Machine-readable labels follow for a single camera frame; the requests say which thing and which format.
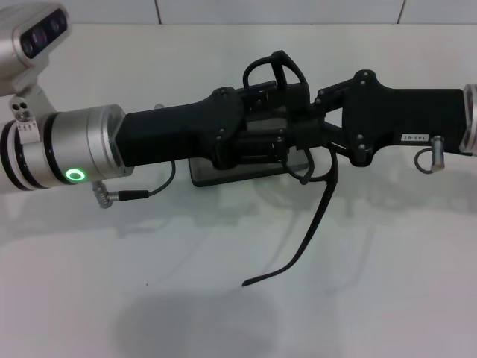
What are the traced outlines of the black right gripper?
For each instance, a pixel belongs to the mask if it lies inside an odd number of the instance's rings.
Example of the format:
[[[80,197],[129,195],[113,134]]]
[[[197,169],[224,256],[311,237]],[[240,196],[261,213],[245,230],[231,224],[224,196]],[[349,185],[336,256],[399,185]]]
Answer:
[[[443,137],[445,152],[460,154],[467,128],[462,89],[392,89],[370,70],[319,89],[316,108],[343,108],[342,128],[323,119],[300,120],[297,148],[332,149],[358,167],[369,166],[384,147],[429,145],[435,136]]]

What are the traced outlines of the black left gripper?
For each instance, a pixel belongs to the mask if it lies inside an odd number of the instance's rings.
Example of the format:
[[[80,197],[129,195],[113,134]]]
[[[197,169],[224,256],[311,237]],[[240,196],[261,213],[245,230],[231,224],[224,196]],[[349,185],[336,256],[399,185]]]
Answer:
[[[240,131],[244,115],[285,115],[287,83],[246,84],[216,89],[202,101],[128,113],[116,135],[126,166],[201,157],[218,169],[288,159],[283,130]]]

